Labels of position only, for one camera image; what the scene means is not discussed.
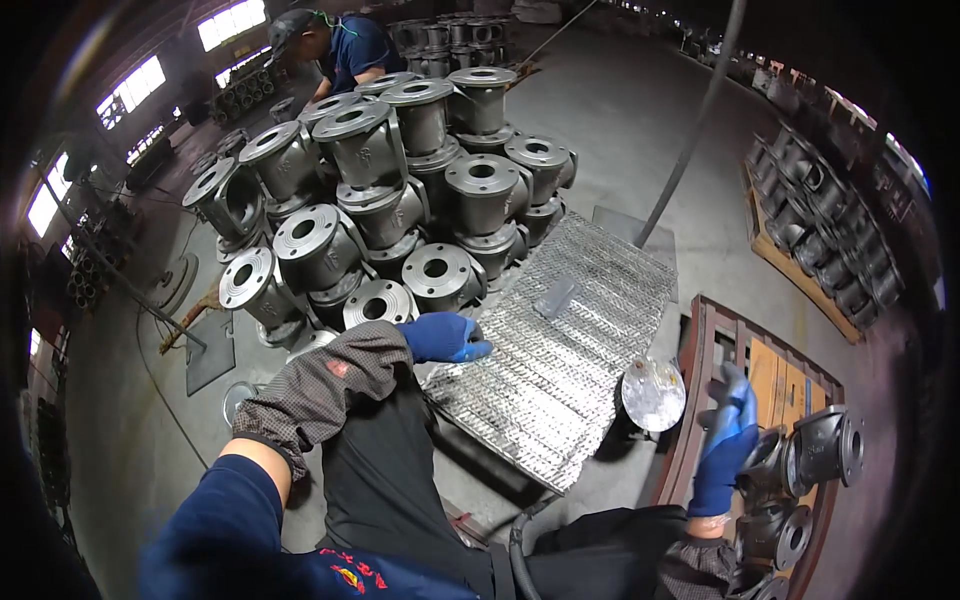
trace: pipe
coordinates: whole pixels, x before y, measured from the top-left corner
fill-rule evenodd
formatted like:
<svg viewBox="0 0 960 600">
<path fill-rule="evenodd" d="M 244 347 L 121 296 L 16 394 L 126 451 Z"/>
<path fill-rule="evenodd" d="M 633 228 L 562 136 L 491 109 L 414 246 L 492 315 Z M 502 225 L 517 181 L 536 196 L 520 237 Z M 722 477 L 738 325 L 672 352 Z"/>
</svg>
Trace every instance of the pipe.
<svg viewBox="0 0 960 600">
<path fill-rule="evenodd" d="M 526 559 L 523 558 L 523 528 L 534 515 L 550 506 L 558 498 L 558 495 L 552 495 L 527 508 L 516 516 L 514 524 L 510 528 L 510 566 L 514 570 L 514 582 L 527 600 L 540 600 L 540 595 L 534 588 L 530 571 L 527 570 Z"/>
<path fill-rule="evenodd" d="M 710 107 L 713 106 L 713 100 L 716 99 L 717 93 L 720 91 L 720 85 L 727 76 L 727 68 L 730 66 L 730 56 L 736 45 L 736 39 L 740 34 L 740 24 L 743 22 L 743 13 L 746 9 L 747 0 L 733 0 L 733 4 L 730 7 L 730 16 L 727 19 L 727 30 L 724 32 L 726 38 L 723 40 L 723 46 L 720 48 L 720 58 L 717 59 L 717 65 L 713 67 L 713 76 L 710 78 L 707 93 L 704 94 L 704 102 L 700 105 L 697 120 L 693 124 L 693 129 L 690 130 L 684 149 L 680 152 L 680 157 L 677 158 L 677 164 L 673 167 L 673 173 L 670 174 L 670 179 L 667 180 L 663 191 L 660 192 L 660 198 L 657 200 L 657 204 L 647 218 L 643 230 L 640 232 L 640 235 L 636 237 L 636 240 L 634 240 L 634 246 L 638 248 L 643 248 L 643 245 L 647 243 L 647 238 L 653 233 L 654 227 L 657 226 L 657 221 L 660 220 L 660 216 L 663 214 L 663 210 L 666 208 L 667 203 L 670 202 L 674 191 L 676 191 L 677 185 L 680 183 L 680 178 L 684 176 L 686 165 L 690 162 L 690 158 L 693 157 L 693 151 L 697 147 L 700 133 L 703 132 L 704 125 L 707 123 L 707 115 Z"/>
</svg>

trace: factory floor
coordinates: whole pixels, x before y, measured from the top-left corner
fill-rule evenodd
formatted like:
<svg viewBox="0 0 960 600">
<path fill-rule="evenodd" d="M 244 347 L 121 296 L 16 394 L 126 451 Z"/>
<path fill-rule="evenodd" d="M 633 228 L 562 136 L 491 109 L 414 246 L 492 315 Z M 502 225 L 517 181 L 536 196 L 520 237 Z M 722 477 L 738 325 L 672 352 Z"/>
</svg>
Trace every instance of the factory floor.
<svg viewBox="0 0 960 600">
<path fill-rule="evenodd" d="M 569 208 L 590 218 L 596 206 L 646 218 L 680 152 L 710 72 L 661 43 L 564 32 L 540 59 L 542 71 L 511 90 L 508 119 L 525 132 L 568 140 L 580 154 Z M 269 119 L 250 124 L 251 133 Z M 747 243 L 744 194 L 738 161 L 754 131 L 771 135 L 777 115 L 753 91 L 727 81 L 697 151 L 660 221 L 673 231 L 679 272 L 679 302 L 668 307 L 659 348 L 676 344 L 680 313 L 689 313 L 699 293 L 766 327 L 832 373 L 846 387 L 847 402 L 866 415 L 868 462 L 857 488 L 840 491 L 827 548 L 811 582 L 811 597 L 846 594 L 866 547 L 888 510 L 896 450 L 893 386 L 887 369 L 902 346 L 902 327 L 885 317 L 857 346 Z M 177 201 L 192 182 L 188 165 L 223 135 L 212 124 L 175 133 L 178 160 L 146 195 Z M 183 250 L 200 258 L 196 282 L 176 317 L 219 280 L 216 233 L 173 204 L 134 201 L 147 213 L 139 256 L 125 272 L 144 283 L 148 265 L 172 263 Z M 153 318 L 121 289 L 108 293 L 95 316 L 75 328 L 70 346 L 67 430 L 72 460 L 72 514 L 80 550 L 106 598 L 135 595 L 136 556 L 194 489 L 229 440 L 221 413 L 224 391 L 237 380 L 266 382 L 284 364 L 283 350 L 261 346 L 254 321 L 233 315 L 236 368 L 187 397 L 183 349 L 159 356 Z M 156 393 L 137 349 L 169 401 L 183 433 Z M 324 501 L 319 451 L 310 457 L 316 481 L 300 508 L 289 510 L 282 539 L 290 551 L 307 551 L 323 533 Z M 566 498 L 541 519 L 564 523 L 587 512 L 642 502 L 653 444 L 638 444 L 614 463 L 590 460 Z M 518 507 L 442 452 L 436 453 L 441 495 L 472 513 L 479 526 L 497 531 Z"/>
</svg>

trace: blue glove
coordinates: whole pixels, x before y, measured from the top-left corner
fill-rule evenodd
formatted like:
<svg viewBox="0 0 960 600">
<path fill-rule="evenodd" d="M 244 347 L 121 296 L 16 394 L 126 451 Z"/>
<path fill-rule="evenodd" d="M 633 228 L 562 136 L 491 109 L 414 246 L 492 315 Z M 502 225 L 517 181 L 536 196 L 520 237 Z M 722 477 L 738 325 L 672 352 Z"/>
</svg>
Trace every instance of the blue glove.
<svg viewBox="0 0 960 600">
<path fill-rule="evenodd" d="M 468 363 L 493 352 L 493 344 L 480 339 L 477 322 L 456 313 L 426 313 L 396 328 L 407 339 L 415 363 Z"/>
<path fill-rule="evenodd" d="M 718 516 L 730 510 L 736 474 L 756 446 L 756 395 L 736 365 L 721 367 L 726 385 L 717 398 L 716 419 L 707 433 L 693 479 L 688 516 Z"/>
</svg>

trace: window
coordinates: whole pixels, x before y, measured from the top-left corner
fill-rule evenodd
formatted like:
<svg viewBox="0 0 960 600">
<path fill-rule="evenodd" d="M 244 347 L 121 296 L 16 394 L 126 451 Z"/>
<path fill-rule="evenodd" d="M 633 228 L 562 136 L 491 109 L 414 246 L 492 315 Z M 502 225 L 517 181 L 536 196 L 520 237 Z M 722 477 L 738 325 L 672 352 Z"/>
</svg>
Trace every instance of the window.
<svg viewBox="0 0 960 600">
<path fill-rule="evenodd" d="M 197 26 L 204 50 L 209 52 L 231 37 L 267 20 L 263 0 L 247 0 L 208 18 Z"/>
<path fill-rule="evenodd" d="M 143 139 L 134 144 L 133 150 L 127 152 L 127 164 L 134 164 L 161 133 L 163 133 L 163 126 L 157 125 L 153 131 L 147 133 Z"/>
<path fill-rule="evenodd" d="M 229 68 L 229 69 L 227 69 L 226 71 L 223 71 L 222 73 L 220 73 L 220 75 L 217 75 L 217 77 L 216 77 L 217 85 L 220 86 L 220 89 L 223 89 L 223 88 L 227 87 L 227 85 L 229 85 L 229 83 L 230 83 L 230 73 L 232 73 L 233 71 L 236 71 L 237 69 L 239 69 L 239 68 L 242 67 L 243 65 L 247 64 L 247 63 L 250 62 L 251 60 L 253 60 L 253 59 L 257 58 L 258 56 L 260 56 L 261 54 L 263 54 L 263 53 L 265 53 L 265 52 L 270 52 L 271 47 L 272 47 L 272 46 L 265 46 L 265 47 L 263 47 L 263 48 L 260 48 L 258 51 L 256 51 L 256 53 L 251 54 L 250 56 L 246 57 L 245 59 L 241 60 L 240 62 L 237 62 L 236 64 L 234 64 L 231 68 Z"/>
<path fill-rule="evenodd" d="M 50 171 L 47 172 L 50 187 L 54 188 L 54 192 L 61 200 L 66 195 L 66 191 L 70 189 L 70 184 L 63 178 L 63 167 L 66 166 L 67 159 L 68 156 L 63 153 Z M 55 214 L 57 214 L 57 203 L 54 201 L 54 197 L 50 195 L 50 189 L 41 182 L 34 195 L 34 201 L 30 204 L 30 210 L 27 211 L 27 220 L 30 221 L 30 225 L 34 226 L 36 234 L 43 237 Z"/>
<path fill-rule="evenodd" d="M 163 75 L 163 69 L 160 68 L 160 61 L 156 57 L 149 57 L 100 103 L 97 107 L 100 122 L 108 130 L 113 129 L 123 115 L 133 112 L 165 81 L 167 78 Z"/>
<path fill-rule="evenodd" d="M 39 352 L 41 340 L 42 338 L 40 337 L 40 332 L 37 331 L 36 329 L 33 329 L 30 332 L 30 355 L 31 356 L 36 356 L 36 353 Z"/>
</svg>

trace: metal rod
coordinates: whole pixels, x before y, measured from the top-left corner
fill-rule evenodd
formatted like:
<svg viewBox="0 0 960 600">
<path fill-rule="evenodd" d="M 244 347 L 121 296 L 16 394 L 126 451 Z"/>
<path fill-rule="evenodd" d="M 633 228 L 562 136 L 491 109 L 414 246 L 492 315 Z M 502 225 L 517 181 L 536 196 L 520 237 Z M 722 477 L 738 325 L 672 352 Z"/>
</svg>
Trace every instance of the metal rod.
<svg viewBox="0 0 960 600">
<path fill-rule="evenodd" d="M 582 11 L 577 12 L 576 14 L 574 14 L 574 15 L 573 15 L 573 18 L 571 18 L 571 19 L 570 19 L 569 21 L 567 21 L 560 29 L 558 29 L 558 30 L 556 31 L 556 33 L 554 33 L 554 35 L 548 37 L 544 43 L 542 43 L 540 46 L 537 46 L 537 50 L 534 50 L 533 52 L 531 52 L 531 53 L 530 53 L 530 56 L 527 57 L 526 59 L 524 59 L 524 61 L 521 62 L 520 65 L 518 65 L 517 68 L 514 69 L 514 70 L 515 70 L 517 73 L 519 73 L 519 72 L 520 72 L 520 69 L 522 69 L 523 66 L 524 66 L 527 62 L 530 62 L 530 59 L 532 59 L 534 56 L 536 56 L 536 55 L 537 55 L 537 52 L 539 52 L 540 50 L 543 49 L 543 46 L 545 46 L 545 45 L 547 45 L 548 43 L 550 43 L 551 41 L 553 41 L 553 38 L 554 38 L 554 37 L 559 36 L 560 33 L 561 33 L 564 29 L 566 29 L 567 27 L 569 27 L 570 24 L 573 23 L 573 21 L 577 20 L 577 18 L 579 18 L 581 14 L 583 14 L 584 12 L 587 11 L 588 8 L 590 8 L 591 6 L 593 6 L 594 4 L 596 4 L 597 1 L 598 1 L 598 0 L 593 0 L 592 2 L 590 2 L 589 4 L 587 4 L 586 6 L 584 6 L 584 9 L 583 9 Z"/>
<path fill-rule="evenodd" d="M 663 210 L 666 208 L 667 203 L 670 202 L 674 191 L 677 190 L 680 178 L 684 176 L 686 165 L 690 162 L 693 151 L 697 147 L 697 141 L 700 140 L 700 133 L 703 132 L 704 125 L 707 123 L 707 116 L 710 107 L 713 105 L 713 100 L 720 91 L 720 86 L 723 84 L 724 78 L 727 77 L 727 67 L 730 66 L 730 56 L 736 45 L 737 36 L 740 34 L 740 24 L 743 22 L 743 13 L 746 8 L 747 0 L 733 0 L 733 5 L 730 7 L 730 17 L 727 19 L 727 30 L 724 32 L 725 39 L 720 48 L 720 58 L 717 59 L 717 64 L 713 67 L 713 76 L 710 78 L 707 93 L 704 94 L 704 102 L 700 105 L 697 120 L 694 122 L 693 129 L 690 130 L 687 136 L 686 144 L 684 145 L 683 151 L 680 152 L 680 157 L 677 158 L 677 164 L 673 167 L 673 173 L 670 174 L 670 179 L 667 180 L 663 191 L 660 192 L 660 198 L 657 200 L 657 204 L 654 205 L 650 216 L 647 217 L 647 222 L 643 226 L 643 230 L 640 232 L 640 235 L 636 237 L 636 240 L 634 240 L 634 246 L 638 248 L 643 248 L 643 245 L 647 243 L 647 238 L 650 237 L 654 227 L 657 226 L 657 221 L 660 220 Z"/>
<path fill-rule="evenodd" d="M 183 327 L 183 325 L 174 321 L 165 312 L 156 308 L 154 304 L 150 302 L 150 299 L 148 299 L 146 296 L 143 295 L 143 292 L 136 289 L 136 287 L 134 287 L 133 284 L 130 283 L 130 281 L 126 277 L 124 277 L 122 273 L 117 271 L 116 268 L 109 263 L 107 258 L 103 256 L 99 250 L 97 250 L 93 242 L 87 237 L 86 231 L 84 231 L 83 228 L 80 228 L 77 226 L 77 220 L 70 217 L 70 214 L 66 210 L 66 206 L 64 206 L 63 203 L 60 201 L 60 196 L 57 194 L 57 192 L 54 191 L 53 186 L 50 185 L 50 180 L 47 179 L 47 174 L 43 172 L 43 169 L 41 169 L 39 165 L 36 166 L 36 169 L 40 173 L 40 177 L 43 179 L 43 184 L 47 186 L 47 190 L 50 191 L 50 195 L 53 197 L 54 202 L 57 204 L 57 208 L 60 210 L 60 214 L 62 214 L 63 218 L 65 218 L 67 223 L 70 224 L 70 229 L 79 234 L 79 237 L 80 237 L 79 242 L 86 247 L 86 251 L 93 254 L 94 258 L 100 261 L 100 263 L 103 266 L 107 267 L 107 271 L 111 275 L 116 277 L 118 281 L 124 284 L 124 287 L 127 288 L 127 293 L 130 294 L 131 298 L 136 300 L 136 302 L 140 304 L 140 306 L 143 306 L 145 309 L 150 311 L 150 314 L 154 315 L 158 319 L 169 324 L 174 329 L 179 331 L 182 335 L 185 335 L 186 337 L 190 338 L 197 345 L 199 345 L 201 348 L 206 350 L 206 342 L 204 342 L 194 334 L 187 331 Z"/>
</svg>

